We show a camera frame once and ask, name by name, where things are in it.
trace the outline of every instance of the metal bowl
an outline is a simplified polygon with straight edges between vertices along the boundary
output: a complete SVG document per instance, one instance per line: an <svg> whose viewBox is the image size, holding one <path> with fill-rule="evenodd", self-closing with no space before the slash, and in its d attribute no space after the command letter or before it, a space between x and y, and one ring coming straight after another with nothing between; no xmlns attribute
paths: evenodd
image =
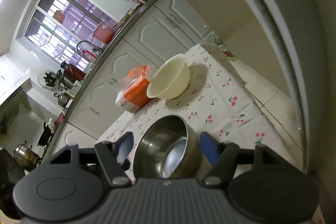
<svg viewBox="0 0 336 224"><path fill-rule="evenodd" d="M134 153L136 178L195 175L201 161L198 137L179 115L160 118L145 132Z"/></svg>

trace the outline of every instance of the countertop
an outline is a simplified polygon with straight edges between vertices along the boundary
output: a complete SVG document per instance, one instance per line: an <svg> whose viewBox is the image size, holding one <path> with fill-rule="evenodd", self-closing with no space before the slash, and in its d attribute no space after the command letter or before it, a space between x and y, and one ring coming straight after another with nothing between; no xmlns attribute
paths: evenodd
<svg viewBox="0 0 336 224"><path fill-rule="evenodd" d="M75 106L79 102L80 97L83 95L85 89L88 87L89 83L98 72L99 68L103 65L107 57L113 51L113 49L117 46L117 44L121 41L121 39L126 35L126 33L132 28L132 26L145 14L145 12L156 2L157 0L148 0L143 5L136 8L135 11L125 20L122 26L118 29L115 33L111 41L108 43L107 47L105 48L104 52L98 57L95 65L92 67L90 73L86 76L83 85L79 89L78 93L76 94L74 100L72 101L71 105L69 106L63 121L59 125L58 129L55 132L55 135L47 149L47 152L44 156L44 159L47 159L51 156L56 143L63 131L66 122L68 121L72 111L74 110Z"/></svg>

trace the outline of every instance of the plastic bag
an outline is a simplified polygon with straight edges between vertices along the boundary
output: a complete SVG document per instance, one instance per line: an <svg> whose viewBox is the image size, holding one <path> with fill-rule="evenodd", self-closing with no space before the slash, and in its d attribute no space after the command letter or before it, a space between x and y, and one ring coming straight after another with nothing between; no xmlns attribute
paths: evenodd
<svg viewBox="0 0 336 224"><path fill-rule="evenodd" d="M147 87L157 71L154 65L139 66L118 81L114 90L118 92L115 104L133 114L147 104L151 98L147 97Z"/></svg>

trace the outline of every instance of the frying pan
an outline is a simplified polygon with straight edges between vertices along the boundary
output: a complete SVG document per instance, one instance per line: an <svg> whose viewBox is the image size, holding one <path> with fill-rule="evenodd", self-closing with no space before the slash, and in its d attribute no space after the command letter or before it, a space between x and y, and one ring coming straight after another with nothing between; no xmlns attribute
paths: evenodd
<svg viewBox="0 0 336 224"><path fill-rule="evenodd" d="M49 128L49 126L46 125L46 122L44 122L43 124L44 130L43 133L39 139L39 142L37 143L37 146L45 146L47 145L47 142L50 138L51 135L51 129Z"/></svg>

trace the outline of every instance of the cherry print tablecloth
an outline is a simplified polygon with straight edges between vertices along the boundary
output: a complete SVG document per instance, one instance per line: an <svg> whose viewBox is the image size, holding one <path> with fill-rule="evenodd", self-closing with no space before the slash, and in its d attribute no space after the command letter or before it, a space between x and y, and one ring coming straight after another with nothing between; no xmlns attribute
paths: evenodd
<svg viewBox="0 0 336 224"><path fill-rule="evenodd" d="M259 110L245 89L245 82L215 44L198 44L186 54L190 82L175 99L153 99L134 115L125 112L98 139L115 141L127 131L134 133L134 148L144 132L159 118L178 114L197 134L207 131L219 141L231 141L241 148L254 149L258 143L268 145L276 153L296 165L283 138ZM198 177L211 167L202 160ZM134 180L132 170L127 175Z"/></svg>

